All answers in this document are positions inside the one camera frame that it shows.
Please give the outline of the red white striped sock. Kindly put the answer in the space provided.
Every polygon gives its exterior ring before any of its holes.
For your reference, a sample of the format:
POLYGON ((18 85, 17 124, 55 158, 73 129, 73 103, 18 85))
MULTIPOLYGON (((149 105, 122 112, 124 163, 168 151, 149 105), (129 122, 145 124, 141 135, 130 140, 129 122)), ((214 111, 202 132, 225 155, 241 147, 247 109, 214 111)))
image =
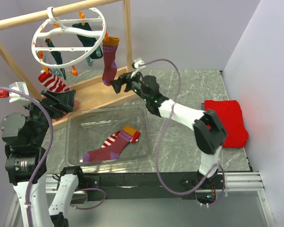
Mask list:
POLYGON ((46 73, 44 70, 38 77, 38 80, 51 92, 62 93, 70 90, 70 88, 58 76, 46 73))
MULTIPOLYGON (((121 132, 121 131, 117 131, 115 134, 109 136, 109 137, 104 141, 104 143, 102 144, 101 148, 105 148, 105 147, 111 146, 111 145, 115 142, 115 140, 116 140, 116 138, 117 138, 117 136, 119 135, 120 132, 121 132)), ((139 136, 140 136, 140 132, 137 131, 137 132, 133 135, 133 137, 132 137, 132 139, 130 140, 130 142, 131 142, 131 143, 136 143, 136 142, 139 140, 139 136)))

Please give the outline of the purple sock with orange cuff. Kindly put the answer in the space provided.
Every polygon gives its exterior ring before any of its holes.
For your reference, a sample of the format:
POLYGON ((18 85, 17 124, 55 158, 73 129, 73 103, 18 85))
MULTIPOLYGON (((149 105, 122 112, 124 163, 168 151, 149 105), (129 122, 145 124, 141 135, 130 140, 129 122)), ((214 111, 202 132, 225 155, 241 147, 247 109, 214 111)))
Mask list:
POLYGON ((102 74, 102 81, 106 86, 111 85, 110 81, 114 80, 117 72, 115 56, 119 41, 120 38, 110 36, 108 41, 103 42, 104 71, 102 74))

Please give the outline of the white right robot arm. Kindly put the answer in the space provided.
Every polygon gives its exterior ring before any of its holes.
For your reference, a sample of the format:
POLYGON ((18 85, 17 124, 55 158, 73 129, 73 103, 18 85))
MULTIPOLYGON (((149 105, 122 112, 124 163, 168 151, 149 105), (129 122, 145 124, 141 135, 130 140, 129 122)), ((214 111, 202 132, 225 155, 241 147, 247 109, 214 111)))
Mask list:
POLYGON ((214 110, 196 110, 164 96, 155 76, 142 76, 138 72, 134 77, 124 73, 111 82, 118 94, 122 85, 125 92, 133 91, 146 103, 147 110, 158 117, 170 118, 194 132, 198 148, 201 150, 201 164, 198 183, 208 189, 215 183, 219 154, 225 142, 227 132, 214 110))

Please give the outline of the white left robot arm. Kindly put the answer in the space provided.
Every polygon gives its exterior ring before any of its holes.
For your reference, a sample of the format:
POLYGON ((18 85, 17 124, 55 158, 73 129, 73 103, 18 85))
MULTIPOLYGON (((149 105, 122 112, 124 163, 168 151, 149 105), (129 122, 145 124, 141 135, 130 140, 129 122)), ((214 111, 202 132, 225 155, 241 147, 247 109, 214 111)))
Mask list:
POLYGON ((5 169, 18 197, 23 224, 26 227, 66 227, 68 210, 76 191, 90 191, 86 174, 79 166, 61 172, 59 187, 51 205, 46 196, 46 159, 49 148, 42 143, 47 133, 54 135, 52 119, 69 113, 75 105, 75 90, 60 93, 44 90, 44 98, 29 95, 24 82, 0 87, 0 98, 24 106, 29 115, 11 113, 0 123, 5 142, 5 169))

